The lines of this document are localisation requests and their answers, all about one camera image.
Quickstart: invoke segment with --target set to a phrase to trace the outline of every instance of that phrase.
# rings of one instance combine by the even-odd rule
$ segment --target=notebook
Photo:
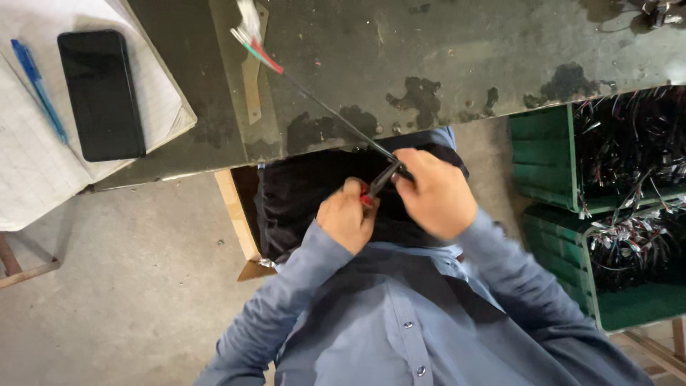
[[[16,231],[88,184],[134,160],[83,158],[57,47],[62,32],[114,29],[126,38],[148,152],[195,126],[197,117],[131,14],[113,0],[0,0],[0,231]],[[10,44],[27,45],[62,121],[61,144]]]

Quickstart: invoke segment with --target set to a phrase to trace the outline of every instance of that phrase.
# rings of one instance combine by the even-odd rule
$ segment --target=hand
[[[415,182],[394,179],[408,214],[429,234],[449,240],[474,222],[477,203],[459,168],[430,152],[398,149],[395,155]]]
[[[374,221],[379,209],[376,198],[371,209],[362,207],[359,200],[362,182],[350,177],[343,188],[319,205],[317,224],[351,254],[357,255],[372,237]]]

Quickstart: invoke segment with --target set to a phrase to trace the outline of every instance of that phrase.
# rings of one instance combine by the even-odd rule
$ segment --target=right hand
[[[408,214],[427,233],[449,240],[474,222],[477,203],[459,168],[424,150],[398,149],[394,154],[415,180],[399,177],[395,187]]]

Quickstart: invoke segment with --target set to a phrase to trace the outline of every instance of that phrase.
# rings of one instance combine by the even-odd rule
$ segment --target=shirt sleeve
[[[469,264],[493,297],[524,330],[584,323],[579,305],[519,243],[505,238],[479,208],[474,223],[458,236]]]
[[[267,364],[318,287],[352,259],[313,221],[283,270],[265,281],[221,335],[215,356],[194,385],[263,385]]]

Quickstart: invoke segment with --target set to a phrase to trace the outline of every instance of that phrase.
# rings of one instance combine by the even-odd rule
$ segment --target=blue shirt
[[[314,222],[195,385],[262,385],[272,360],[276,385],[652,384],[485,212],[457,241],[464,277],[421,250],[353,258]]]

